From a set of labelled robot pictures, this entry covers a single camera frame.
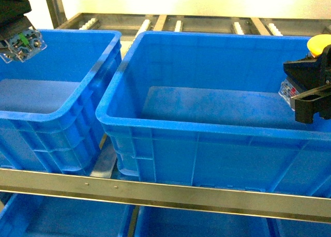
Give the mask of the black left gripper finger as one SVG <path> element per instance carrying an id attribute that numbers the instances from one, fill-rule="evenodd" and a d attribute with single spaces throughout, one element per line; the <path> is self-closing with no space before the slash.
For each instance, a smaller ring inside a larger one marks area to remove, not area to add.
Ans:
<path id="1" fill-rule="evenodd" d="M 33 27 L 26 16 L 31 10 L 29 0 L 1 0 L 1 41 Z"/>

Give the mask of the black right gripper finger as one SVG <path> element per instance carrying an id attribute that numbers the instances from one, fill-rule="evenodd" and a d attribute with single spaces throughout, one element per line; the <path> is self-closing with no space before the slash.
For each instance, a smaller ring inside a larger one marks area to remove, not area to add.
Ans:
<path id="1" fill-rule="evenodd" d="M 299 123 L 312 124 L 316 113 L 320 118 L 330 120 L 330 84 L 291 97 L 290 106 Z"/>
<path id="2" fill-rule="evenodd" d="M 287 80 L 300 93 L 330 84 L 330 45 L 317 57 L 283 63 Z"/>

